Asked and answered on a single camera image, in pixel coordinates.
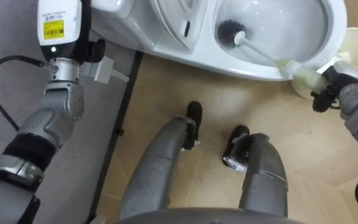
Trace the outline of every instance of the toilet brush head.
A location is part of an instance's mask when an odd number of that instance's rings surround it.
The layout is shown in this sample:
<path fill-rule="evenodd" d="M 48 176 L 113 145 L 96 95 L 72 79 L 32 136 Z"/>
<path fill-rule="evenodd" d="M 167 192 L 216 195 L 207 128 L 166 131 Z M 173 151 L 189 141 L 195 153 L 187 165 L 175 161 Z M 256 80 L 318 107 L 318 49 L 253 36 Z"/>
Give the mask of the toilet brush head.
<path fill-rule="evenodd" d="M 237 45 L 234 43 L 234 38 L 241 31 L 246 31 L 247 28 L 241 23 L 234 20 L 226 20 L 218 25 L 218 39 L 220 43 L 227 48 L 234 48 Z"/>

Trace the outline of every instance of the toilet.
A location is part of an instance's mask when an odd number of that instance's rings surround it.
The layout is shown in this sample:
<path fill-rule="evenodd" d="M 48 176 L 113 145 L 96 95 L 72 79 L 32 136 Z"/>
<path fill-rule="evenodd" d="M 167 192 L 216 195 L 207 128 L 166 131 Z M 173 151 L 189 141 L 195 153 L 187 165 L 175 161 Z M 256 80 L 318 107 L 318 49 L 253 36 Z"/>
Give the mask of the toilet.
<path fill-rule="evenodd" d="M 343 0 L 92 0 L 92 28 L 105 39 L 158 57 L 253 80 L 287 77 L 247 47 L 227 49 L 216 37 L 228 19 L 275 58 L 321 68 L 347 27 Z"/>

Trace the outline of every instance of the barcode label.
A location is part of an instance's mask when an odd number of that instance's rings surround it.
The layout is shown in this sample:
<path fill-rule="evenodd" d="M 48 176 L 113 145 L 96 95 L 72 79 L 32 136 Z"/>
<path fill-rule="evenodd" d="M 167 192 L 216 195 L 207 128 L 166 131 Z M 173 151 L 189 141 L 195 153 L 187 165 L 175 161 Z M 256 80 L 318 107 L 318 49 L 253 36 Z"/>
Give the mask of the barcode label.
<path fill-rule="evenodd" d="M 64 22 L 60 21 L 51 21 L 44 23 L 44 39 L 56 39 L 62 38 L 65 36 Z"/>
<path fill-rule="evenodd" d="M 63 34 L 64 35 L 65 30 L 60 29 L 60 30 L 50 30 L 50 31 L 46 31 L 45 35 L 54 35 L 54 34 Z"/>

